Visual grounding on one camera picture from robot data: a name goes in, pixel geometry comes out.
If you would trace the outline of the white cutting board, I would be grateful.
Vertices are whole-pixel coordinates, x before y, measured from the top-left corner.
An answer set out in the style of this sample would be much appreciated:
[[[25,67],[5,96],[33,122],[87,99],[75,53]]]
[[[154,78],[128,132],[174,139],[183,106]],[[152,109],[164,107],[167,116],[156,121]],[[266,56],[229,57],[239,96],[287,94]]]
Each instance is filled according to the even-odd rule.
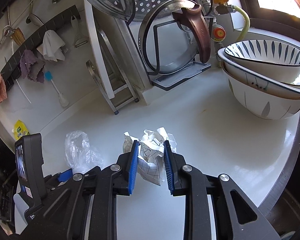
[[[104,49],[104,54],[106,58],[109,59],[108,66],[110,70],[113,71],[115,77],[119,80],[123,80],[115,61],[111,59],[111,54],[107,51],[107,46],[104,43],[103,36],[100,35],[99,30],[100,27],[96,24],[93,12],[93,6],[88,2],[88,0],[83,0],[84,2],[84,13],[87,24],[87,30],[90,38],[91,48],[93,50],[93,55],[95,59],[95,67],[97,69],[97,73],[101,79],[101,85],[104,88],[104,91],[109,99],[115,98],[114,90],[112,87],[109,74],[107,72],[106,64],[104,62],[104,58],[102,55],[102,49]]]

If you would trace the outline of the white blue rim bowl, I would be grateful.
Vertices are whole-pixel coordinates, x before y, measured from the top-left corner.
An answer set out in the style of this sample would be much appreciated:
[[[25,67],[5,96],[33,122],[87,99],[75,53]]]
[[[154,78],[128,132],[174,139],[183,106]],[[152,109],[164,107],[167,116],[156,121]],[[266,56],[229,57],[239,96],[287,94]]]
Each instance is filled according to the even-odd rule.
[[[287,99],[300,99],[299,88],[285,85],[284,83],[275,81],[257,72],[242,67],[227,58],[224,51],[224,48],[220,49],[217,52],[218,57],[224,62],[227,72],[238,81],[274,96]]]

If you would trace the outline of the white peeler on wall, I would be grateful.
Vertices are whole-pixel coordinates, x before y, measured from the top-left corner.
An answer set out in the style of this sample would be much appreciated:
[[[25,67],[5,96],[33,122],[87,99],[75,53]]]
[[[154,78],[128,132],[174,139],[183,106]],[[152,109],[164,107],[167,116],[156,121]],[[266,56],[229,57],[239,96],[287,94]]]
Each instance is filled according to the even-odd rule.
[[[79,28],[79,23],[78,23],[78,19],[76,18],[75,15],[71,16],[71,26],[74,30],[74,42],[73,42],[73,46],[75,48],[78,48],[84,44],[88,43],[88,38],[83,35],[81,33],[81,30]]]

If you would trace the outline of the top leaf pattern bowl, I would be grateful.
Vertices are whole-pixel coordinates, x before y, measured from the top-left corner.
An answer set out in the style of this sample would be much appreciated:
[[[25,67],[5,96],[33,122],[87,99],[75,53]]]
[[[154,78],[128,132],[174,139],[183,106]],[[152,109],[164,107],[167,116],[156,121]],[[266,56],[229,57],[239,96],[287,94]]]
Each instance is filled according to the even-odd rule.
[[[237,64],[276,81],[300,88],[300,49],[273,40],[246,40],[224,50]]]

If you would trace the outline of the black kitchen sink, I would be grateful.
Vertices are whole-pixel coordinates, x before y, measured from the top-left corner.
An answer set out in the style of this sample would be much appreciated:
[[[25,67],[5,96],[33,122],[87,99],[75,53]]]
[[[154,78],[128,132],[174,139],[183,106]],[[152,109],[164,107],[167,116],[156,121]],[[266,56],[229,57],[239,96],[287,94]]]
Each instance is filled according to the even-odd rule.
[[[300,118],[287,162],[259,210],[281,239],[300,239]]]

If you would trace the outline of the white cloth on rail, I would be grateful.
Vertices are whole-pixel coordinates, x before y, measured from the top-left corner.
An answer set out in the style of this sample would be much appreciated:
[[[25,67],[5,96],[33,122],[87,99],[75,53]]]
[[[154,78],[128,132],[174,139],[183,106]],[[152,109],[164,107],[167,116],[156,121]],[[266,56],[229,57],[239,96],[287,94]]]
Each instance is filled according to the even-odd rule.
[[[64,61],[65,56],[62,52],[62,47],[64,46],[65,42],[59,35],[53,30],[48,30],[44,34],[42,44],[37,47],[37,51],[45,60],[55,62]]]

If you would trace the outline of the white plastic bag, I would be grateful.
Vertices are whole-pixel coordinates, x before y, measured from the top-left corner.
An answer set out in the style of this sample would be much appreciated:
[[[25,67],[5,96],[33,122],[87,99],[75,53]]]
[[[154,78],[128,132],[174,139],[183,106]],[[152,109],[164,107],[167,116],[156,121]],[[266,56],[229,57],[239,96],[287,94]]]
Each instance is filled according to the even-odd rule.
[[[65,138],[65,158],[73,174],[85,174],[94,167],[104,167],[100,152],[91,146],[87,133],[73,131]]]

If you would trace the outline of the purple cloth on rail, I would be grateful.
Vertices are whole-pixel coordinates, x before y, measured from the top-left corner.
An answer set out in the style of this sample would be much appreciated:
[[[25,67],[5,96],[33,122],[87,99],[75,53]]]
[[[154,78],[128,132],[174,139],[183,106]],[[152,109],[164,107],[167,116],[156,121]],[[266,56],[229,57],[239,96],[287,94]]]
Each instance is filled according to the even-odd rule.
[[[28,78],[34,82],[44,83],[44,66],[45,62],[36,57],[31,50],[24,50],[20,58],[23,79]]]

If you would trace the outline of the yellow green seasoning pouch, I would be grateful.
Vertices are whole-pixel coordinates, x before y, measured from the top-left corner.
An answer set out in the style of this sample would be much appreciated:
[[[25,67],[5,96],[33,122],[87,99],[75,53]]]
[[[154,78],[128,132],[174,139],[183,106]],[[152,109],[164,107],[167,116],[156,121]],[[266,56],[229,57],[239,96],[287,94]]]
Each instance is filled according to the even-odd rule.
[[[14,124],[12,133],[16,141],[25,135],[30,135],[29,130],[21,120],[17,120],[17,122]]]

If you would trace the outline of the blue white bottle brush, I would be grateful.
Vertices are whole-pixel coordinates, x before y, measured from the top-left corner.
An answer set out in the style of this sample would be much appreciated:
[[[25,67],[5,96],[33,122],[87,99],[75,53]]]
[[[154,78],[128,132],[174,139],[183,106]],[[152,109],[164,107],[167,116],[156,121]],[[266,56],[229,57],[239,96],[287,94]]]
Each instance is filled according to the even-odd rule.
[[[45,72],[45,78],[47,79],[47,81],[50,81],[52,83],[54,89],[56,90],[56,92],[58,94],[58,98],[59,98],[59,103],[61,104],[61,106],[63,108],[67,107],[69,105],[69,101],[63,95],[63,93],[61,93],[60,90],[57,88],[50,71]]]

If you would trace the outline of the metal cutting board stand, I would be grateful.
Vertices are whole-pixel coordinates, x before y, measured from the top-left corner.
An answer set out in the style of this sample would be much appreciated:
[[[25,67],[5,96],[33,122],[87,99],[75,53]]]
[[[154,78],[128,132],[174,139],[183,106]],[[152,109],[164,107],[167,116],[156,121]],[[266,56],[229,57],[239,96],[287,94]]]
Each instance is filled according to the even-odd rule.
[[[115,61],[115,64],[117,65],[119,72],[120,72],[121,76],[123,77],[122,81],[119,80],[117,77],[115,77],[113,71],[110,70],[110,68],[108,66],[109,59],[106,58],[106,56],[104,54],[104,49],[102,49],[102,55],[104,58],[104,62],[106,64],[107,72],[109,74],[112,87],[115,88],[115,90],[114,90],[115,98],[109,99],[107,97],[107,95],[104,91],[104,88],[101,85],[101,79],[97,73],[95,64],[93,64],[91,60],[88,60],[86,62],[86,67],[87,67],[91,77],[97,84],[98,89],[100,90],[104,99],[108,103],[109,107],[114,112],[114,114],[117,115],[119,113],[119,109],[121,109],[122,107],[126,106],[127,104],[129,104],[131,102],[139,102],[139,98],[138,98],[137,93],[134,90],[133,86],[131,85],[125,71],[123,70],[122,63],[119,61],[119,58],[115,54],[115,51],[114,51],[112,45],[110,44],[110,41],[108,40],[106,34],[102,30],[99,30],[99,33],[101,36],[103,36],[104,43],[107,46],[107,51],[110,52],[111,59],[113,59]]]

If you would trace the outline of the black lid rack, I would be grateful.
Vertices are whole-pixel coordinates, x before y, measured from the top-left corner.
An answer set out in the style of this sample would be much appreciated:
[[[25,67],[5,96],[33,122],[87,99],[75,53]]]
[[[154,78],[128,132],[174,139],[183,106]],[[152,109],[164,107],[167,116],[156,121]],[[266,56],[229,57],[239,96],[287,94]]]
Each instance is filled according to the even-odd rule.
[[[168,91],[210,68],[212,0],[133,1],[133,37],[152,85]]]

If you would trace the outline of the white paper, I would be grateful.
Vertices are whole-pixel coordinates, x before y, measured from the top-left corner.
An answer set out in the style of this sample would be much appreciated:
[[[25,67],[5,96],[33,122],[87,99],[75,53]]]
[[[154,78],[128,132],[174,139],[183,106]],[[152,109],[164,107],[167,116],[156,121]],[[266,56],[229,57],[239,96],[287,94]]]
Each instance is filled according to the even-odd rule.
[[[138,168],[140,176],[155,185],[160,186],[164,178],[164,142],[170,143],[172,152],[177,151],[177,143],[171,133],[167,133],[163,127],[155,131],[144,130],[143,136],[138,139],[128,132],[124,133],[123,153],[131,151],[133,142],[138,141]]]

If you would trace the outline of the white leaf pattern bowl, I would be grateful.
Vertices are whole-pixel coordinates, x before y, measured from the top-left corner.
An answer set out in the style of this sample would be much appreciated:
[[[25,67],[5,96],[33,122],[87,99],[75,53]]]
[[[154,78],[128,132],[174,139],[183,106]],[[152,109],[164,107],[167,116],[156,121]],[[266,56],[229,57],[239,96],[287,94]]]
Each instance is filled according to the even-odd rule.
[[[224,72],[236,100],[250,113],[266,120],[287,119],[300,111],[300,99],[285,99],[252,88]]]

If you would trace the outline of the black wall hook rail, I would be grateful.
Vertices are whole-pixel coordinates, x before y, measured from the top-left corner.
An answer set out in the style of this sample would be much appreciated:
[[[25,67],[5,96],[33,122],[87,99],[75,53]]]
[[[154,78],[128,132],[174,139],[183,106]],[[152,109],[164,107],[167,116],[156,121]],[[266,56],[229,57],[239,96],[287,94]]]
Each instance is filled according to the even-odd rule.
[[[77,19],[81,19],[78,9],[75,5],[60,12],[55,17],[51,18],[44,25],[39,27],[10,57],[0,74],[5,81],[6,90],[9,91],[14,85],[14,81],[21,76],[20,59],[24,53],[24,50],[34,51],[43,42],[43,37],[46,31],[53,30],[58,31],[66,24],[71,23],[71,17],[75,16]]]

